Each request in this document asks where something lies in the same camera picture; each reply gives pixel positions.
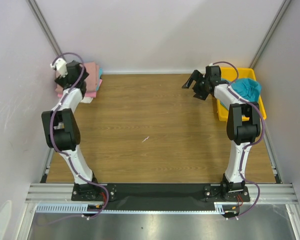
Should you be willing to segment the dusty pink t shirt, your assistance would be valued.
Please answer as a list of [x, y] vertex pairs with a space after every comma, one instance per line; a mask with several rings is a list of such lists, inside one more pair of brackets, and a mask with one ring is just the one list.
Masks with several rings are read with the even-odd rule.
[[99, 77], [97, 76], [98, 67], [95, 62], [85, 63], [84, 67], [89, 73], [89, 76], [85, 79], [86, 82], [86, 92], [94, 92], [96, 90], [96, 83]]

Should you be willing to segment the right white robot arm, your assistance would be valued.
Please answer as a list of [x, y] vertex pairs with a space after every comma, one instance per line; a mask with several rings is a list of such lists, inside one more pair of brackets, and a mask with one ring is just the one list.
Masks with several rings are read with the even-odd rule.
[[240, 96], [231, 82], [222, 79], [222, 71], [218, 65], [205, 67], [205, 74], [194, 70], [183, 89], [194, 83], [194, 98], [206, 100], [212, 95], [228, 108], [226, 134], [231, 142], [230, 157], [227, 169], [222, 176], [218, 190], [205, 191], [207, 197], [220, 197], [225, 201], [242, 198], [248, 193], [245, 190], [245, 170], [251, 147], [261, 134], [263, 117], [257, 102], [250, 102]]

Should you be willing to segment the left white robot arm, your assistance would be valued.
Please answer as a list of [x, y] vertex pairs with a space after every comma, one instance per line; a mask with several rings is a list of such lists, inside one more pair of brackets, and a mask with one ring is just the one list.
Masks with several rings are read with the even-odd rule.
[[81, 152], [81, 133], [74, 116], [84, 99], [85, 79], [89, 74], [81, 63], [66, 62], [61, 57], [52, 62], [51, 68], [58, 73], [55, 82], [62, 87], [62, 94], [55, 107], [41, 114], [45, 140], [69, 166], [74, 178], [72, 194], [95, 200], [100, 195], [100, 187], [94, 184], [97, 182], [95, 175]]

